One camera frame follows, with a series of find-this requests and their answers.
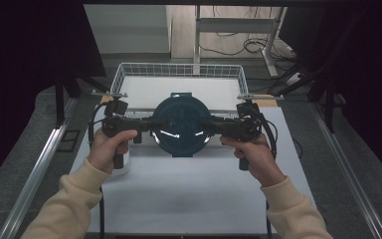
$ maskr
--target white surface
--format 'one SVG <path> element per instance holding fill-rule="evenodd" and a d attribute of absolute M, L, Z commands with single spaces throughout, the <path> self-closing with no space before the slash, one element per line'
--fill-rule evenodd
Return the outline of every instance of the white surface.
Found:
<path fill-rule="evenodd" d="M 313 201 L 282 109 L 261 111 L 279 130 L 278 165 L 295 187 Z M 86 134 L 72 170 L 88 154 Z M 231 148 L 206 147 L 192 158 L 172 158 L 157 146 L 132 146 L 130 159 L 128 174 L 114 173 L 103 185 L 106 232 L 152 235 L 267 232 L 265 197 L 251 174 L 238 169 Z M 96 207 L 92 210 L 89 231 L 98 232 L 98 226 Z"/>
<path fill-rule="evenodd" d="M 170 52 L 164 5 L 85 4 L 85 10 L 101 54 Z"/>
<path fill-rule="evenodd" d="M 123 101 L 132 109 L 156 109 L 171 93 L 192 93 L 209 110 L 236 111 L 240 93 L 237 79 L 156 78 L 127 76 L 123 80 Z"/>

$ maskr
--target gray floor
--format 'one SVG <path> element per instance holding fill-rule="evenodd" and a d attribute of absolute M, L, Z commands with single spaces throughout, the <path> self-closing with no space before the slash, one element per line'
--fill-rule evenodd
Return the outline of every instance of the gray floor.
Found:
<path fill-rule="evenodd" d="M 190 63 L 191 60 L 158 59 L 151 56 L 106 57 L 104 63 L 108 79 L 99 79 L 102 83 L 110 85 L 119 62 Z M 274 82 L 268 80 L 266 66 L 257 59 L 203 59 L 202 63 L 243 65 L 247 78 L 253 79 L 248 80 L 250 90 L 260 89 Z M 82 138 L 93 106 L 98 103 L 100 97 L 91 96 L 93 88 L 82 81 L 79 83 L 84 93 L 79 98 L 75 117 L 68 130 L 77 130 Z M 312 103 L 306 100 L 305 93 L 308 89 L 309 86 L 306 86 L 292 92 L 286 96 L 286 100 L 280 101 L 279 105 L 284 111 L 291 136 L 299 143 L 295 147 L 302 153 L 300 161 L 318 209 L 334 238 L 374 238 L 319 129 L 312 111 Z M 55 117 L 55 93 L 53 88 L 50 88 L 38 94 L 36 110 L 29 124 L 0 168 L 0 229 L 55 126 Z M 339 109 L 334 112 L 333 122 L 335 135 L 343 151 L 382 219 L 382 164 L 348 124 Z M 55 154 L 20 232 L 37 215 L 44 201 L 58 190 L 58 179 L 70 171 L 79 146 L 80 144 L 76 143 L 73 151 L 59 151 Z M 60 144 L 60 149 L 70 147 L 70 142 Z"/>

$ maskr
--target black curtain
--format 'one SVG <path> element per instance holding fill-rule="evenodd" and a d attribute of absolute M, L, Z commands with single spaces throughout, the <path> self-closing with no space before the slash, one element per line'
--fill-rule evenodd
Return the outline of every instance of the black curtain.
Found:
<path fill-rule="evenodd" d="M 344 115 L 382 162 L 382 2 L 367 8 L 336 73 Z"/>
<path fill-rule="evenodd" d="M 73 72 L 105 76 L 77 1 L 0 1 L 0 165 L 35 108 L 36 95 Z"/>

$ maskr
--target blue circular object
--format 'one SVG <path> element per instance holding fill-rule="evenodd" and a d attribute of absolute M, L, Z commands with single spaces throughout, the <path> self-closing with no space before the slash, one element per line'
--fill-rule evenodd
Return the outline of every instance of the blue circular object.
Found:
<path fill-rule="evenodd" d="M 208 119 L 207 107 L 191 94 L 172 94 L 154 110 L 153 118 L 168 120 L 169 126 L 153 132 L 157 144 L 173 157 L 191 157 L 209 141 L 199 120 Z"/>

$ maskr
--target beige sleeve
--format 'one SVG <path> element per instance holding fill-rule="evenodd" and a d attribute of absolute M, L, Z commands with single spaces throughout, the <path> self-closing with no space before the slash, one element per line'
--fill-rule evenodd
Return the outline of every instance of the beige sleeve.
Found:
<path fill-rule="evenodd" d="M 88 160 L 74 173 L 62 176 L 60 190 L 45 202 L 22 238 L 84 238 L 90 209 L 100 201 L 98 189 L 108 177 Z"/>
<path fill-rule="evenodd" d="M 282 238 L 332 238 L 309 197 L 300 194 L 289 178 L 261 190 L 270 204 L 268 217 Z"/>

